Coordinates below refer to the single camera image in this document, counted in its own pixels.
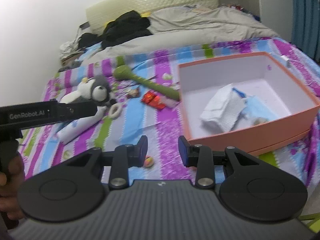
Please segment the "person left hand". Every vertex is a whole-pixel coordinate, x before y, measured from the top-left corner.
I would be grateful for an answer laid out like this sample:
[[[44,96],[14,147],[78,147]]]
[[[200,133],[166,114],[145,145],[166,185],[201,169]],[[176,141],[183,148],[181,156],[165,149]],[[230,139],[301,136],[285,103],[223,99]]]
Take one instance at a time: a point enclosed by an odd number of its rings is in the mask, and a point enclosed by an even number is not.
[[[20,220],[24,214],[18,204],[17,191],[25,180],[24,162],[20,154],[10,161],[8,171],[8,178],[1,172],[1,211],[10,220]]]

